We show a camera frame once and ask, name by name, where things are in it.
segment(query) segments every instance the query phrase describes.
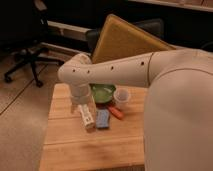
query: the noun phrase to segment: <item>wooden board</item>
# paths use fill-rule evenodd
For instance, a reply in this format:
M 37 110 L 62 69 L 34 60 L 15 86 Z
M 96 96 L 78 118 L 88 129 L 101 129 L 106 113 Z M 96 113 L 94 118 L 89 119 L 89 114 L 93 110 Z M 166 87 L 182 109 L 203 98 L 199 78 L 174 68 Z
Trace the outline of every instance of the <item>wooden board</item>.
M 78 111 L 71 113 L 68 86 L 57 84 L 40 171 L 86 171 L 143 165 L 143 104 L 147 90 L 124 88 L 132 95 L 124 120 L 111 116 L 109 130 L 87 133 Z

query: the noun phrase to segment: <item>chair wheel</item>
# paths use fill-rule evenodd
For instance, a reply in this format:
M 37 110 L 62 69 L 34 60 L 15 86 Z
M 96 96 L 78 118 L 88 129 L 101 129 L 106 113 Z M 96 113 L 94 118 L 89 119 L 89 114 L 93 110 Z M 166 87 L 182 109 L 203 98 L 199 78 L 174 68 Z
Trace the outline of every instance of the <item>chair wheel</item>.
M 43 83 L 42 83 L 41 81 L 37 81 L 37 82 L 36 82 L 36 86 L 40 88 L 40 87 L 43 86 Z
M 64 61 L 58 61 L 58 65 L 61 66 L 64 64 Z
M 9 76 L 4 76 L 4 81 L 5 81 L 6 83 L 11 83 L 13 80 L 12 80 L 12 78 L 9 77 Z

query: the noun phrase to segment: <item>chair leg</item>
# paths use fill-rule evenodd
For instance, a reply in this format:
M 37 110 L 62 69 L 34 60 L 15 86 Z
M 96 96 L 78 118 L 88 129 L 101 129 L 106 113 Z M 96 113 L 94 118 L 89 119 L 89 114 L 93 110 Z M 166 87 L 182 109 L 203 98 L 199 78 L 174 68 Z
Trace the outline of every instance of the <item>chair leg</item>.
M 58 63 L 59 66 L 63 65 L 64 62 L 59 60 L 59 59 L 51 59 L 51 58 L 46 58 L 46 57 L 37 57 L 36 61 L 42 61 L 42 62 L 56 62 Z
M 42 86 L 43 86 L 43 83 L 42 83 L 41 81 L 38 80 L 38 76 L 37 76 L 37 73 L 36 73 L 36 65 L 35 65 L 35 62 L 31 62 L 30 65 L 31 65 L 31 69 L 32 69 L 32 73 L 33 73 L 35 82 L 36 82 L 36 86 L 37 86 L 37 87 L 42 87 Z
M 28 64 L 28 61 L 27 60 L 23 60 L 20 63 L 18 63 L 17 65 L 15 65 L 12 69 L 10 69 L 9 71 L 7 71 L 4 74 L 4 80 L 5 80 L 5 82 L 7 82 L 7 83 L 12 82 L 12 79 L 11 79 L 11 77 L 9 75 L 12 74 L 13 72 L 17 71 L 18 69 L 22 68 L 26 64 Z

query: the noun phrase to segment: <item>green bowl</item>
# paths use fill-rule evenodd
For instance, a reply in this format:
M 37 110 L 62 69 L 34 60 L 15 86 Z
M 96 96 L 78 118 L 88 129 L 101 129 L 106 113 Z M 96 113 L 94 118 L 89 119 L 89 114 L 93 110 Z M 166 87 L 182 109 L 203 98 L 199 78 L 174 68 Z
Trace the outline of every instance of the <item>green bowl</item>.
M 95 103 L 108 103 L 113 98 L 115 91 L 114 85 L 109 84 L 91 84 L 91 90 Z

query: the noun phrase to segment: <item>tan board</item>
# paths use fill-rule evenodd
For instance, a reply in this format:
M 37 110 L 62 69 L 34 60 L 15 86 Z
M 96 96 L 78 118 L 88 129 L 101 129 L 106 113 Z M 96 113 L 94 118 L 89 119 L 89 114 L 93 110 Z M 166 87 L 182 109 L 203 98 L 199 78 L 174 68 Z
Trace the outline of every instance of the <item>tan board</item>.
M 92 56 L 93 63 L 100 63 L 148 52 L 175 49 L 146 31 L 110 14 L 101 31 Z

